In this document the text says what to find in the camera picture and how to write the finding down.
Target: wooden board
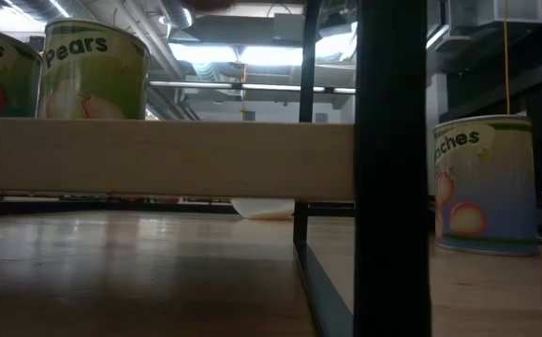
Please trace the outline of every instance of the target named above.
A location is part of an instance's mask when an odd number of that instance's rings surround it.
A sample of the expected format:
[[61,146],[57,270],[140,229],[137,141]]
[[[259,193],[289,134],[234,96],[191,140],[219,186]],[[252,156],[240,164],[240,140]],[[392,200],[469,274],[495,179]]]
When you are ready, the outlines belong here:
[[0,337],[314,337],[291,235],[238,215],[0,217]]
[[[310,218],[308,242],[350,311],[354,219]],[[406,249],[393,243],[393,249]],[[542,337],[542,245],[537,257],[470,254],[431,239],[433,337]]]
[[353,126],[0,119],[0,191],[353,198]]

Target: yellow cord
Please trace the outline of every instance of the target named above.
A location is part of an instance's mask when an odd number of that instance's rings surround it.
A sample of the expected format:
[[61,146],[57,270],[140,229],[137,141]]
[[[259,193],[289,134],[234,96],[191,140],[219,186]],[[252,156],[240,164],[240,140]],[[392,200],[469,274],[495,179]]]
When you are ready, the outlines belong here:
[[505,110],[510,114],[510,74],[507,55],[507,2],[504,0],[504,66],[505,66]]

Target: wooden shelf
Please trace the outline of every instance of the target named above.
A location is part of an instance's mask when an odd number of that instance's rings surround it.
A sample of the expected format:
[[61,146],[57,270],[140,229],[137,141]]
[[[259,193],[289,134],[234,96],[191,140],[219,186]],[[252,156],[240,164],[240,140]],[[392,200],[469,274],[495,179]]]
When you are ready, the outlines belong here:
[[352,125],[0,119],[0,192],[353,199]]

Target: can label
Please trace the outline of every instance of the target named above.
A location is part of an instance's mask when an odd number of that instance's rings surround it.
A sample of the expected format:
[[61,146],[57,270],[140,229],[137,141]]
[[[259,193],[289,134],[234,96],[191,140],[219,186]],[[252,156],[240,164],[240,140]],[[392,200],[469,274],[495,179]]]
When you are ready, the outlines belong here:
[[36,117],[40,59],[0,36],[0,117]]
[[530,122],[461,121],[438,126],[434,135],[437,243],[496,254],[535,254]]
[[88,22],[46,29],[40,118],[144,119],[148,52],[134,38]]

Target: black metal leg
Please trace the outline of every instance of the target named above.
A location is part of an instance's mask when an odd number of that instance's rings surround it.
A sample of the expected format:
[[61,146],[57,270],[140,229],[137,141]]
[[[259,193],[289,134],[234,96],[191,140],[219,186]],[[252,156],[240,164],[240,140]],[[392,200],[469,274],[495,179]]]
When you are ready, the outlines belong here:
[[308,204],[296,202],[296,210],[293,216],[293,242],[294,244],[306,244],[308,240]]
[[354,336],[429,337],[426,1],[358,14]]
[[[313,118],[316,26],[319,12],[320,0],[307,1],[301,65],[300,123],[311,123]],[[351,336],[352,315],[308,246],[308,214],[308,203],[297,202],[293,242],[308,299],[315,314],[317,333],[323,337]]]

